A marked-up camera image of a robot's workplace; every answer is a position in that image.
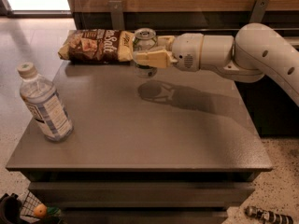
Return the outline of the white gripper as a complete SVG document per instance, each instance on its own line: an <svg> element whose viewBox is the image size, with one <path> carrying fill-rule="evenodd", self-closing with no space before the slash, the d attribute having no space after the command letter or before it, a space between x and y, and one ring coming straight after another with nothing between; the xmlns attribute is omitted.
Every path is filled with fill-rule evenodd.
<svg viewBox="0 0 299 224"><path fill-rule="evenodd" d="M135 51L133 58L136 63L143 66L167 68L174 63L180 71L195 72L199 70L203 41L202 34L183 34L177 37L159 35L158 50Z"/></svg>

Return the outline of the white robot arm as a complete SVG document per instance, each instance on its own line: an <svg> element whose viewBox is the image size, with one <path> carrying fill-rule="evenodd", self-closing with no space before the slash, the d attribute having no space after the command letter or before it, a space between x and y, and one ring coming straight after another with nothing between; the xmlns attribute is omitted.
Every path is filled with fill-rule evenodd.
<svg viewBox="0 0 299 224"><path fill-rule="evenodd" d="M158 44L133 52L142 66L209 70L251 83L268 76L299 105L299 51L270 27L249 23L236 35L163 35Z"/></svg>

